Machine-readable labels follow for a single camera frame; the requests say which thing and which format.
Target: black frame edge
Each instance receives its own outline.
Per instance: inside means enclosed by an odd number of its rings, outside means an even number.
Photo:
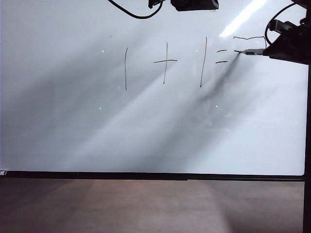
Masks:
[[[304,176],[226,175],[190,173],[140,173],[140,172],[48,172],[7,171],[6,178],[36,179],[89,179],[89,180],[215,180],[215,181],[273,181],[302,182]]]

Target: black wire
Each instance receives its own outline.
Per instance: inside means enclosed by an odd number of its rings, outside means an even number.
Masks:
[[[120,5],[116,4],[113,0],[108,0],[111,4],[113,4],[114,6],[118,7],[120,10],[122,10],[123,12],[127,13],[129,16],[134,17],[134,18],[138,18],[138,19],[147,19],[147,18],[151,18],[152,16],[154,16],[156,13],[159,12],[159,10],[162,7],[163,2],[160,3],[160,6],[157,8],[156,11],[154,11],[151,15],[148,16],[137,16],[132,14],[131,12],[127,11],[126,9],[124,9],[123,7],[121,7]]]
[[[296,5],[296,4],[298,4],[298,3],[300,3],[300,1],[299,1],[299,2],[295,2],[295,3],[292,3],[292,4],[290,4],[290,5],[286,6],[286,7],[284,7],[282,10],[280,10],[280,11],[269,21],[269,23],[270,23],[272,20],[274,20],[276,17],[278,17],[279,14],[281,14],[283,11],[285,11],[286,9],[288,9],[288,8],[290,8],[290,7],[292,7],[292,6]],[[272,42],[271,42],[271,41],[269,40],[269,38],[268,38],[268,26],[269,26],[269,23],[267,24],[266,30],[265,30],[265,32],[264,32],[264,36],[266,37],[266,40],[267,40],[268,44],[269,44],[269,45],[272,45]]]

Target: whiteboard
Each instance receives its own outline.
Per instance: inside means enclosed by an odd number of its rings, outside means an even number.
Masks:
[[[262,36],[290,3],[165,1],[138,20],[106,0],[2,0],[0,169],[302,175],[308,67],[239,56],[265,43],[233,38]]]

